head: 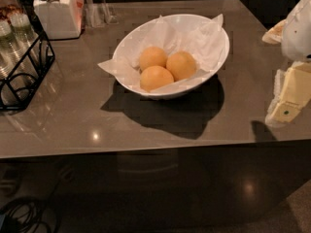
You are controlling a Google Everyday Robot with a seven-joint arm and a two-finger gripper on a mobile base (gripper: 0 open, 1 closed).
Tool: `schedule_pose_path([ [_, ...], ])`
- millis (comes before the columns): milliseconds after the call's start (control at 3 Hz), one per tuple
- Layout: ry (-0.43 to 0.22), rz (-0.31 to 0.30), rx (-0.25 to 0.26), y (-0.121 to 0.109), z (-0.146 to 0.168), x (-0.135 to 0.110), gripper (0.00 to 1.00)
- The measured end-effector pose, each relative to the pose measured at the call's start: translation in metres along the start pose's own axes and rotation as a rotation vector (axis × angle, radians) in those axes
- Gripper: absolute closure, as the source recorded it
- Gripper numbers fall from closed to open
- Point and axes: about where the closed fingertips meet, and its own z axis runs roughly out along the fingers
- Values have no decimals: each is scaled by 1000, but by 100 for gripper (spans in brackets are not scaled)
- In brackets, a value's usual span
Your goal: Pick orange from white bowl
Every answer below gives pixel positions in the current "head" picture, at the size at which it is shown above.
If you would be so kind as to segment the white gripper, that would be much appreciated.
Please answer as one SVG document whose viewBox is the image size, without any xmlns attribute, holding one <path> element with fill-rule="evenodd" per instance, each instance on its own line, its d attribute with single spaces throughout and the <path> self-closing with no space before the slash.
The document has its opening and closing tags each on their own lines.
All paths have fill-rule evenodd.
<svg viewBox="0 0 311 233">
<path fill-rule="evenodd" d="M 299 0 L 288 14 L 261 38 L 280 44 L 282 54 L 295 61 L 286 71 L 278 70 L 265 123 L 281 127 L 292 122 L 311 101 L 311 0 Z"/>
</svg>

